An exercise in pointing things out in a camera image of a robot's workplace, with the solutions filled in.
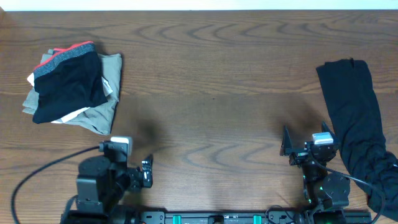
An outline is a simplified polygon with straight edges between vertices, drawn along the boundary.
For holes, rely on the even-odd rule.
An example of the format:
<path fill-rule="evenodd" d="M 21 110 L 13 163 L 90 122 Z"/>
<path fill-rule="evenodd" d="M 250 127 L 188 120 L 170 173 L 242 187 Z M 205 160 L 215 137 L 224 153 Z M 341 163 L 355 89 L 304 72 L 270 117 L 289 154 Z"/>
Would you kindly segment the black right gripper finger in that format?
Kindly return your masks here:
<path fill-rule="evenodd" d="M 334 132 L 329 128 L 329 126 L 326 124 L 326 122 L 322 121 L 321 129 L 322 129 L 323 133 L 328 132 L 330 134 L 330 136 L 333 139 L 334 143 L 338 142 Z"/>
<path fill-rule="evenodd" d="M 292 151 L 293 151 L 292 140 L 290 138 L 287 126 L 284 126 L 282 133 L 282 144 L 280 147 L 280 155 L 289 156 L 292 153 Z"/>

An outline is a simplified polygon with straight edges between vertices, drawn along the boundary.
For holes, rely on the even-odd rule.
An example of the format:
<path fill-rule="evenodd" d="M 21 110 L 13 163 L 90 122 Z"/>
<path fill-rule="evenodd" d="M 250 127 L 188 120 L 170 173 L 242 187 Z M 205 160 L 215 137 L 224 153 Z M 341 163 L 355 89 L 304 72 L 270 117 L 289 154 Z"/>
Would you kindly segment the black leggings with red waistband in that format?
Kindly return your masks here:
<path fill-rule="evenodd" d="M 34 89 L 39 94 L 32 118 L 36 124 L 50 123 L 76 110 L 107 102 L 102 64 L 92 41 L 56 50 L 34 68 L 33 74 Z"/>

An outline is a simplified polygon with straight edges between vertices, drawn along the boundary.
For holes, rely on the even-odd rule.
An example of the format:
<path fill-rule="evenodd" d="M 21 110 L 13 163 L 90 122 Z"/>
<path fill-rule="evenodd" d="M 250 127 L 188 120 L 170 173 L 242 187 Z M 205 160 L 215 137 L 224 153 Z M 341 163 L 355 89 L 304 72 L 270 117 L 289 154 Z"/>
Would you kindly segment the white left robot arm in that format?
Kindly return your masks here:
<path fill-rule="evenodd" d="M 152 187 L 152 166 L 152 154 L 136 168 L 106 156 L 85 159 L 78 167 L 77 195 L 68 201 L 60 223 L 140 223 L 139 212 L 119 201 L 125 192 Z"/>

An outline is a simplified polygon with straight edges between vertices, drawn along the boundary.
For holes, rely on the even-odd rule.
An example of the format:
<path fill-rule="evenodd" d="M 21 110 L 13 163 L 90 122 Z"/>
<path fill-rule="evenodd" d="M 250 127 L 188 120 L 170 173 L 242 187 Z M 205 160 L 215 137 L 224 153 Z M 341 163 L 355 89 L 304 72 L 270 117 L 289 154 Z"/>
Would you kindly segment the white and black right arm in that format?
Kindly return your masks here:
<path fill-rule="evenodd" d="M 346 223 L 343 209 L 349 205 L 350 180 L 326 170 L 335 156 L 334 134 L 323 123 L 322 131 L 312 135 L 302 147 L 295 147 L 286 126 L 283 127 L 280 155 L 303 173 L 303 194 L 309 206 L 294 214 L 292 223 Z"/>

